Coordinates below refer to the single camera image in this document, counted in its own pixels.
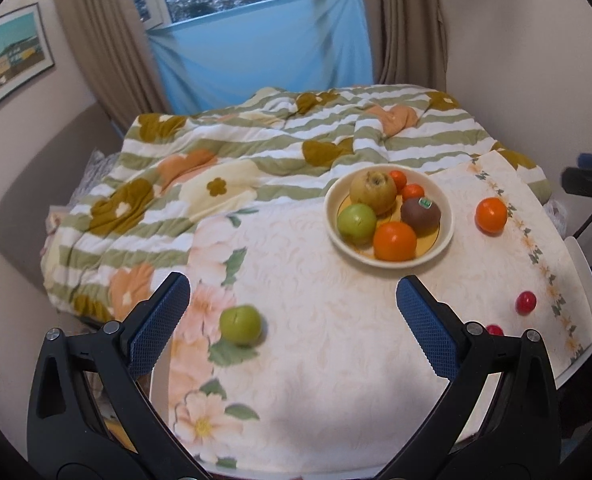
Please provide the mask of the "small mandarin front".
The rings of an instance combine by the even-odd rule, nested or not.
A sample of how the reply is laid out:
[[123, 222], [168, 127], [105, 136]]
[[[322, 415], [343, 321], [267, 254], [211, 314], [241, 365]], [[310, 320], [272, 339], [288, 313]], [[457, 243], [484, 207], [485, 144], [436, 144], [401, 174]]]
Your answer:
[[404, 189], [404, 187], [408, 183], [408, 179], [407, 179], [406, 174], [401, 170], [392, 170], [389, 173], [389, 177], [391, 177], [392, 180], [394, 181], [394, 183], [396, 185], [397, 193], [401, 194], [402, 190]]

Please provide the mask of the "large yellow-brown pear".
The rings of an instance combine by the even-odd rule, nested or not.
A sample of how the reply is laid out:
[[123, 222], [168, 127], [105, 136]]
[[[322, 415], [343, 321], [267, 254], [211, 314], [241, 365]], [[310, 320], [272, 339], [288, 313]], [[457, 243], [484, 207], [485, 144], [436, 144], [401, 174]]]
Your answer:
[[366, 170], [352, 178], [349, 197], [351, 203], [369, 206], [377, 216], [380, 216], [395, 206], [397, 187], [392, 177], [386, 172]]

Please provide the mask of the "red cherry tomato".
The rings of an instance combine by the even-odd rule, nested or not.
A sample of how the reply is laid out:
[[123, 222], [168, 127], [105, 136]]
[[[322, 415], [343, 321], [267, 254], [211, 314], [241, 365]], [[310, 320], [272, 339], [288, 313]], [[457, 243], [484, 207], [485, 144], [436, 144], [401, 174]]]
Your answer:
[[496, 324], [487, 325], [486, 331], [488, 333], [490, 333], [490, 335], [492, 335], [492, 336], [503, 336], [504, 335], [504, 331], [502, 330], [502, 328]]
[[515, 300], [515, 310], [519, 315], [531, 314], [537, 307], [537, 297], [533, 292], [525, 290]]

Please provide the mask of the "orange near plate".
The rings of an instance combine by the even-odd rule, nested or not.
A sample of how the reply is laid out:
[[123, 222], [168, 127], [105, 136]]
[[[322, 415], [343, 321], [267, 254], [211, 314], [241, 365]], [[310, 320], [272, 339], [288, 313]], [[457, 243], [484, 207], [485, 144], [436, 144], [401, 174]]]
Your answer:
[[500, 234], [508, 221], [508, 208], [497, 197], [481, 200], [475, 210], [476, 226], [489, 235]]

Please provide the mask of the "brown kiwi with sticker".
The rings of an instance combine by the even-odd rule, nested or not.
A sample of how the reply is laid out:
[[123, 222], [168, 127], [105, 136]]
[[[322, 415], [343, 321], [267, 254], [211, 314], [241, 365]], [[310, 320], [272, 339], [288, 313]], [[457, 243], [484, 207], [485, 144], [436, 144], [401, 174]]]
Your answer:
[[409, 198], [401, 205], [400, 218], [421, 237], [438, 230], [441, 211], [436, 203], [427, 197]]

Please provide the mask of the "green apple left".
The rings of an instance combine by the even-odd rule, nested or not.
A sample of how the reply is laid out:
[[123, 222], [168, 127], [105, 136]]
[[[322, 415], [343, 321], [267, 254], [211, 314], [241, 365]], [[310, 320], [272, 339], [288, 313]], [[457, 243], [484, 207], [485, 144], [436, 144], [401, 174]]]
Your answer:
[[262, 316], [249, 304], [227, 308], [219, 318], [221, 337], [232, 344], [252, 346], [262, 334]]

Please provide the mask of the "grey upholstered headboard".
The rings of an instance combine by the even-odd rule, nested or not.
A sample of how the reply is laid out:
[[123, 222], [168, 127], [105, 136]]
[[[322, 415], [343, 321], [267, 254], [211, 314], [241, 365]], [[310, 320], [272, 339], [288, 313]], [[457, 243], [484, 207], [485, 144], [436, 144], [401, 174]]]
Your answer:
[[40, 250], [51, 206], [63, 206], [83, 178], [91, 156], [121, 148], [121, 137], [102, 107], [94, 104], [46, 144], [0, 200], [0, 254], [43, 292]]

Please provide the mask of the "large orange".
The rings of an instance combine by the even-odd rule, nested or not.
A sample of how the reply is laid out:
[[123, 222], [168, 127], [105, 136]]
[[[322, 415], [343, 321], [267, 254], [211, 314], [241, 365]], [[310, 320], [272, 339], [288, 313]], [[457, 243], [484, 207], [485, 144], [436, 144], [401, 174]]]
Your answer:
[[415, 258], [418, 237], [404, 222], [391, 221], [378, 226], [372, 240], [374, 257], [388, 262], [408, 261]]

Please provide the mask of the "beige curtain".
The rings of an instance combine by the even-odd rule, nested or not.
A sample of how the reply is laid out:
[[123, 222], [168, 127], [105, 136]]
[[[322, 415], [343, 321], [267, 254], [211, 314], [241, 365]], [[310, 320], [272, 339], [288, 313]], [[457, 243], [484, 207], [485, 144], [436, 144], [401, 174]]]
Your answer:
[[363, 0], [378, 84], [447, 88], [448, 40], [440, 0]]
[[162, 81], [133, 0], [54, 0], [80, 72], [122, 130], [136, 116], [169, 113]]

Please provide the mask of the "green apple right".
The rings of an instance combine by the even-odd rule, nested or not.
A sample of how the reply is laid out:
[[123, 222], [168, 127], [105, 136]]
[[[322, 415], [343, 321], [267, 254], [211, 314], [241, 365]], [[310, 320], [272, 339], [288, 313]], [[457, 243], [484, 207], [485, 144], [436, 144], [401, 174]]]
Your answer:
[[336, 224], [343, 240], [355, 245], [365, 245], [372, 240], [377, 216], [368, 205], [351, 204], [338, 214]]

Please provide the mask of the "cream duck plate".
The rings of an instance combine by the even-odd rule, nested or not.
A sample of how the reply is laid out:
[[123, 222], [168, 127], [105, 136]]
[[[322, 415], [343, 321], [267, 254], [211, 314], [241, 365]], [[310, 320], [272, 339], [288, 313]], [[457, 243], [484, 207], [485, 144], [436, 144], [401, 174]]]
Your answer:
[[[362, 248], [348, 244], [342, 240], [342, 237], [338, 232], [336, 218], [338, 214], [350, 204], [349, 190], [352, 178], [370, 169], [386, 172], [392, 170], [402, 171], [408, 178], [408, 183], [421, 185], [422, 188], [424, 188], [427, 197], [432, 200], [441, 211], [440, 225], [438, 226], [436, 233], [433, 235], [427, 235], [418, 241], [418, 254], [412, 260], [403, 262], [378, 260], [375, 258], [371, 246]], [[408, 269], [422, 266], [425, 263], [435, 260], [449, 246], [453, 237], [454, 227], [456, 226], [453, 219], [452, 203], [450, 203], [444, 190], [433, 179], [426, 176], [426, 174], [422, 174], [422, 172], [392, 164], [366, 166], [337, 179], [325, 194], [324, 218], [328, 237], [342, 254], [354, 261], [365, 264], [366, 266], [386, 270], [407, 271]]]

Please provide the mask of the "patterned pillow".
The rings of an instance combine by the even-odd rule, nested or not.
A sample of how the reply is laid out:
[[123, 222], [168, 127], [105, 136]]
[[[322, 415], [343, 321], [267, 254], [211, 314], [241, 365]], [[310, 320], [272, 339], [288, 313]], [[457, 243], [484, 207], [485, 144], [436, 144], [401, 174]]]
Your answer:
[[73, 207], [84, 196], [88, 195], [114, 168], [119, 154], [105, 155], [96, 148], [92, 151], [87, 165], [84, 167], [82, 178], [72, 192], [67, 206]]

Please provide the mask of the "green striped floral duvet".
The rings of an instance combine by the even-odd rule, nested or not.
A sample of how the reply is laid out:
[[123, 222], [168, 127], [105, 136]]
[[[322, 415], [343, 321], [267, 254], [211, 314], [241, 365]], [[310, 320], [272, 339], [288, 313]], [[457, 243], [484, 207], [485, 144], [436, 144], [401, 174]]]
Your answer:
[[434, 174], [500, 150], [453, 96], [414, 84], [267, 87], [194, 116], [143, 114], [46, 241], [46, 296], [103, 323], [185, 268], [206, 217], [239, 224], [253, 206], [314, 200], [372, 164]]

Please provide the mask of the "framed houses picture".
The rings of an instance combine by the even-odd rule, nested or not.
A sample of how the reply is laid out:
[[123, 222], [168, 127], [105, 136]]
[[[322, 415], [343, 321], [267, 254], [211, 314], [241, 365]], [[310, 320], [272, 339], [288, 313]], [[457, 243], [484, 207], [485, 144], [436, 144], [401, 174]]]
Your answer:
[[38, 2], [0, 15], [0, 103], [54, 66]]

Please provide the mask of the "left beige curtain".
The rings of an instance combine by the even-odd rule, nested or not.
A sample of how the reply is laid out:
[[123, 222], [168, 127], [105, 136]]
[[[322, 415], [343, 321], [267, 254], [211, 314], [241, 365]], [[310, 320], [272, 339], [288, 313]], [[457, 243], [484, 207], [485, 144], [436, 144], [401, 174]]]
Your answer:
[[136, 116], [169, 113], [162, 81], [133, 0], [54, 0], [80, 72], [122, 130]]

